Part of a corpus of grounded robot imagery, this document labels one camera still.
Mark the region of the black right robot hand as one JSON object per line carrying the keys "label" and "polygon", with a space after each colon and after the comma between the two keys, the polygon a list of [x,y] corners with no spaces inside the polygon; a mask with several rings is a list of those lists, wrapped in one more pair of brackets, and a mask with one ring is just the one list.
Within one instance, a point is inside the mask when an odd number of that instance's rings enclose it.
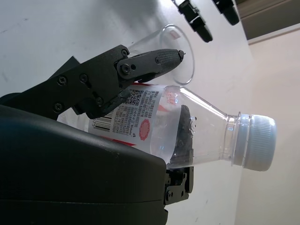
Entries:
{"label": "black right robot hand", "polygon": [[68,109],[108,115],[129,86],[175,69],[176,49],[130,57],[116,46],[84,63],[71,57],[48,80],[0,99],[3,225],[164,225],[188,199],[194,168],[168,169],[149,153],[58,122]]}

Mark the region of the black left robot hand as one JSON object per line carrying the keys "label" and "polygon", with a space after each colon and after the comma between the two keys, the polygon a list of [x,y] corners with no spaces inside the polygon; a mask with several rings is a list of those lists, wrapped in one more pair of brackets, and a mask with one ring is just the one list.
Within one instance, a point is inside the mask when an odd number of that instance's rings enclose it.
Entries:
{"label": "black left robot hand", "polygon": [[[238,13],[232,0],[213,0],[219,13],[225,17],[230,25],[234,26],[240,22]],[[190,0],[172,0],[179,13],[185,17],[190,27],[205,42],[213,40],[212,34],[200,14],[200,10]]]}

